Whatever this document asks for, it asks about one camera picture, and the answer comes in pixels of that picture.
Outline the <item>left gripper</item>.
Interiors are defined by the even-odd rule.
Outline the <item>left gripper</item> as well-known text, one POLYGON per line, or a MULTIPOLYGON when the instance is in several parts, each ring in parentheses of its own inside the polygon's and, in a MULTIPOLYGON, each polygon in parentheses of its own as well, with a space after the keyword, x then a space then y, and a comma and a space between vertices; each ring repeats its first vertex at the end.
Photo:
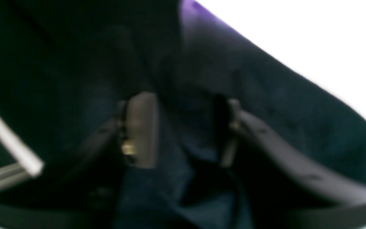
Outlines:
POLYGON ((0 168, 0 192, 42 175, 44 162, 0 117, 0 144, 16 163, 0 168))

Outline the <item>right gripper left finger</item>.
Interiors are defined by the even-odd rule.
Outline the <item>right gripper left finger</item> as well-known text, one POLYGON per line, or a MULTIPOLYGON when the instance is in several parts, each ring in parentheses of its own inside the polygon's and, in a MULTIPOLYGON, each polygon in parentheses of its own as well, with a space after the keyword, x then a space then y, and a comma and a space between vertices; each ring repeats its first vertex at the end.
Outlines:
MULTIPOLYGON (((75 150, 43 158, 28 145, 44 162, 42 175, 0 192, 0 228, 109 228, 119 193, 112 180, 120 183, 129 167, 154 168, 159 145, 154 93, 135 93, 116 106, 75 150)), ((16 163, 1 144, 0 154, 12 158, 0 168, 16 163)))

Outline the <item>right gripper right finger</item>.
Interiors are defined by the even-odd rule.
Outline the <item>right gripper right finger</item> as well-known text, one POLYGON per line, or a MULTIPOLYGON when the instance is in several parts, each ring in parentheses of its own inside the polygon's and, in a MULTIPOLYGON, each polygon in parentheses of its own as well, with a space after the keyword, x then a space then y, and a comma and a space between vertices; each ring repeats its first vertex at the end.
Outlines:
POLYGON ((366 229, 366 185, 311 160, 238 100, 215 96, 215 141, 257 228, 366 229))

